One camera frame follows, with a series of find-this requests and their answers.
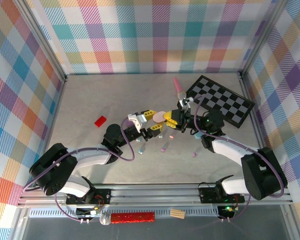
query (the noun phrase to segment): checkered board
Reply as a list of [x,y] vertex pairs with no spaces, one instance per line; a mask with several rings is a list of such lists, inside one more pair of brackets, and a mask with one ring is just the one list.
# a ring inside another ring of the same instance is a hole
[[193,98],[205,94],[201,106],[207,110],[220,110],[223,119],[237,128],[240,128],[255,105],[252,101],[203,75],[186,91],[186,94]]

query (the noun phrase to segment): plaid wall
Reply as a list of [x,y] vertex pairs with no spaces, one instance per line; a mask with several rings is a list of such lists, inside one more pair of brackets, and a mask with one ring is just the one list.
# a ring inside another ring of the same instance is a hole
[[300,219],[300,0],[290,0],[249,72],[268,146],[282,164]]
[[61,83],[13,0],[0,0],[0,240],[43,150]]
[[27,0],[65,71],[237,72],[276,0]]

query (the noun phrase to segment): pink marker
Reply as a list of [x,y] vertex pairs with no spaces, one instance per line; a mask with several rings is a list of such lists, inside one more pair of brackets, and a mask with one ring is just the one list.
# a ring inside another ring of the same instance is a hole
[[173,79],[173,82],[174,82],[174,86],[175,86],[175,89],[176,89],[176,93],[177,93],[177,96],[178,96],[178,99],[179,100],[182,100],[182,99],[185,99],[187,97],[187,94],[186,92],[182,89],[182,87],[180,86],[180,83],[178,81],[178,78],[174,78]]

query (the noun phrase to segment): gray floor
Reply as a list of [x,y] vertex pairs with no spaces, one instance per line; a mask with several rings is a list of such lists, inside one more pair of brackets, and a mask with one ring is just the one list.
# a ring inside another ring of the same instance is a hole
[[[177,108],[177,94],[173,78],[178,77],[187,90],[198,78],[191,74],[122,74],[122,75],[72,75],[69,77],[50,145],[63,143],[68,148],[93,147],[103,140],[108,125],[120,124],[128,115],[144,110],[170,111]],[[242,95],[236,73],[210,73],[208,78]],[[194,113],[197,105],[193,103]],[[97,128],[94,122],[101,116],[106,123]],[[109,165],[80,169],[76,174],[86,176],[93,183],[198,183],[214,182],[224,176],[242,171],[227,157],[205,150],[201,142],[189,134],[169,138],[172,129],[163,139],[151,139],[143,155],[138,154],[142,142],[133,142],[136,152],[133,162],[118,160]],[[231,138],[252,147],[257,139],[249,117],[240,129],[225,123],[223,131]],[[169,144],[165,153],[160,150]],[[127,146],[123,156],[130,158]]]
[[287,240],[280,206],[249,206],[232,222],[216,217],[156,219],[155,222],[80,224],[67,218],[29,218],[23,240]]

